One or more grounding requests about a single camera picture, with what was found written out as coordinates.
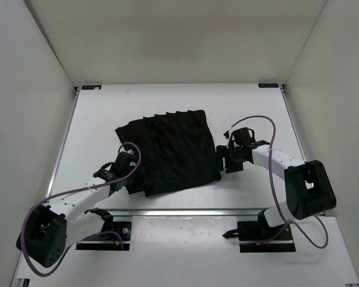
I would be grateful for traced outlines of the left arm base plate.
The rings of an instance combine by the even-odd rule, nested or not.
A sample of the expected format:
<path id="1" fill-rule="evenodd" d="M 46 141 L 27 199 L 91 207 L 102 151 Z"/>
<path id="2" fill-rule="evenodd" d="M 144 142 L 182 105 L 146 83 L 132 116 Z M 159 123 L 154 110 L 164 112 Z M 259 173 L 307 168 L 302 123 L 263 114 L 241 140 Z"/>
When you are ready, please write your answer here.
<path id="1" fill-rule="evenodd" d="M 106 233 L 91 237 L 75 245 L 79 251 L 129 251 L 132 221 L 113 221 Z"/>

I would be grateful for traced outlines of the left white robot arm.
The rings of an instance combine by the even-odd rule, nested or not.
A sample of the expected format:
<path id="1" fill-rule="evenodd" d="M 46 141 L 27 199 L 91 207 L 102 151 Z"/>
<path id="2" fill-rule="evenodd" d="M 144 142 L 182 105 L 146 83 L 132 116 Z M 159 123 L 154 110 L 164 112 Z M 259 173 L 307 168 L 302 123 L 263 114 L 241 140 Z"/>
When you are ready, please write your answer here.
<path id="1" fill-rule="evenodd" d="M 131 184 L 141 171 L 141 159 L 139 148 L 129 142 L 114 162 L 104 164 L 81 188 L 55 194 L 31 207 L 16 242 L 27 263 L 35 261 L 49 268 L 86 237 L 110 236 L 111 215 L 96 204 Z"/>

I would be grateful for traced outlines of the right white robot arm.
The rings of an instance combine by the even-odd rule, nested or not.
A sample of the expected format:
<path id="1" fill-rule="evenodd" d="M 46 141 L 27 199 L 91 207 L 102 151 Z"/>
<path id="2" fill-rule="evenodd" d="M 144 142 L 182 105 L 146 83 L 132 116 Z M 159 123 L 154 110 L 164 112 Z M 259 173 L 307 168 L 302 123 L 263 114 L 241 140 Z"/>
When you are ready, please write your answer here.
<path id="1" fill-rule="evenodd" d="M 235 130 L 227 145 L 216 147 L 218 168 L 226 173 L 240 172 L 249 162 L 268 170 L 270 186 L 273 176 L 284 181 L 285 201 L 275 200 L 275 207 L 260 212 L 256 225 L 262 239 L 271 239 L 278 226 L 332 210 L 336 196 L 322 162 L 304 161 L 275 150 L 264 140 L 257 141 L 247 127 Z"/>

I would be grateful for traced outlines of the black pleated skirt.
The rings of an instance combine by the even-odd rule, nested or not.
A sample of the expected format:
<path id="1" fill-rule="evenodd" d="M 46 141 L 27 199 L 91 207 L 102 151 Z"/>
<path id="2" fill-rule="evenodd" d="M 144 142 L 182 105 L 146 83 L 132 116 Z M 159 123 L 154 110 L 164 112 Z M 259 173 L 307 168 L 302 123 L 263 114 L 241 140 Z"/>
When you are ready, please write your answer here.
<path id="1" fill-rule="evenodd" d="M 121 143 L 141 151 L 146 197 L 221 180 L 217 153 L 203 110 L 167 112 L 133 120 L 115 130 Z"/>

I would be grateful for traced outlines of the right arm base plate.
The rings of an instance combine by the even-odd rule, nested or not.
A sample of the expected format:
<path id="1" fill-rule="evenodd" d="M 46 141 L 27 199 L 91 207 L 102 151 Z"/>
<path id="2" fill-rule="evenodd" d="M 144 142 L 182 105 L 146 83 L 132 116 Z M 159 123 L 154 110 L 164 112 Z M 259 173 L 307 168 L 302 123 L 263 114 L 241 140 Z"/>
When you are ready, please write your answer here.
<path id="1" fill-rule="evenodd" d="M 269 227 L 259 221 L 238 221 L 237 228 L 226 231 L 225 239 L 239 239 L 240 253 L 288 253 L 295 252 L 293 235 L 289 225 Z"/>

